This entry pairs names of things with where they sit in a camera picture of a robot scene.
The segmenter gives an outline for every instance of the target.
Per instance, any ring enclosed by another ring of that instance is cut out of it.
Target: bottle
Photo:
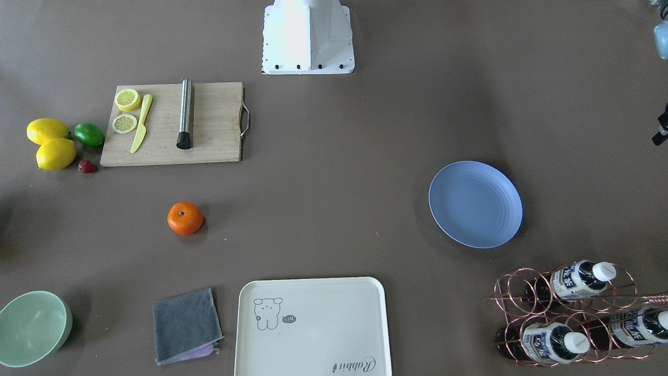
[[[617,276],[617,270],[609,262],[593,263],[589,260],[582,260],[559,269],[552,273],[552,276],[544,275],[550,281],[552,291],[558,299],[576,300],[579,298],[589,298],[600,294],[608,287],[608,281]],[[533,282],[536,291],[527,286],[524,289],[522,300],[525,302],[536,302],[539,308],[548,308],[550,300],[550,287],[545,285],[542,278],[537,278]],[[549,308],[557,304],[552,301]]]
[[[505,343],[497,346],[499,351],[510,359],[542,365],[567,364],[580,359],[589,351],[587,336],[558,322],[531,324],[524,328],[521,336],[513,328],[508,329],[507,335],[504,335],[504,332],[505,328],[498,332],[497,342],[512,342],[509,342],[508,346]]]
[[[592,342],[601,351],[660,345],[668,343],[668,310],[644,306],[592,321],[587,324],[587,329]]]

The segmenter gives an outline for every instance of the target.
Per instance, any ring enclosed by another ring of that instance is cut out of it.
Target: strawberry
[[[82,160],[79,162],[79,171],[85,174],[96,173],[98,166],[95,166],[91,161]]]

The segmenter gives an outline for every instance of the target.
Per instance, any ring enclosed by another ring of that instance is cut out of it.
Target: folded cloth
[[[211,288],[153,303],[153,326],[158,365],[218,352],[223,337]]]

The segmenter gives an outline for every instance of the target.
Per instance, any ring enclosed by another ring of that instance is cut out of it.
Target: green bowl
[[[58,350],[72,329],[67,304],[48,291],[25,293],[0,310],[0,363],[25,367]]]

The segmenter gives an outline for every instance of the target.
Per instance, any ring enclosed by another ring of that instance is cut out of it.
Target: wooden cutting board
[[[121,111],[112,104],[107,135],[100,164],[111,166],[177,165],[182,163],[232,162],[241,159],[241,82],[193,84],[192,145],[188,150],[176,147],[181,116],[181,84],[123,85],[116,92],[131,88],[142,97],[153,95],[146,117],[144,142],[134,153],[130,147],[135,132],[116,133],[112,121],[121,114],[133,114],[139,120],[141,108]]]

